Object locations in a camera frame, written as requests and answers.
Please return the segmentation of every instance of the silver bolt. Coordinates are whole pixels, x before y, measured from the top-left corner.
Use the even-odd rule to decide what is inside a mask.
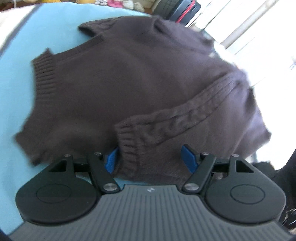
[[[115,191],[117,189],[117,185],[114,183],[107,183],[103,186],[106,191]]]
[[[187,183],[184,187],[187,191],[196,191],[199,189],[199,186],[195,183]]]

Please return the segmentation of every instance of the brown sweater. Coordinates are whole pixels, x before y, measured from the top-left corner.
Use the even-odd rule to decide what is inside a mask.
[[[16,135],[32,162],[108,151],[114,175],[182,183],[183,144],[218,157],[255,152],[270,138],[245,74],[200,33],[151,17],[79,26],[93,38],[33,60],[35,106]]]

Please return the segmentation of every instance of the sweater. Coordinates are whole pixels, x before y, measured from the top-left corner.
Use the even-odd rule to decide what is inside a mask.
[[[120,148],[113,175],[181,184],[183,144],[247,157],[270,139],[246,75],[213,42],[154,17],[84,23],[91,36],[33,60],[36,96],[16,140],[32,163]]]

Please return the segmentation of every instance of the gray plastic base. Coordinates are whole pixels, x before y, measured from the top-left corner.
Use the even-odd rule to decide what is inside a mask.
[[[257,226],[228,223],[206,209],[198,196],[176,186],[126,185],[104,195],[79,220],[60,226],[25,222],[13,241],[287,241],[290,233],[277,222]]]

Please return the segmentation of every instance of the suitcase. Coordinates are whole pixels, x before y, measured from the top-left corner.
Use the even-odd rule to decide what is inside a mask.
[[[153,15],[186,25],[200,10],[200,4],[195,0],[160,0],[152,8]]]

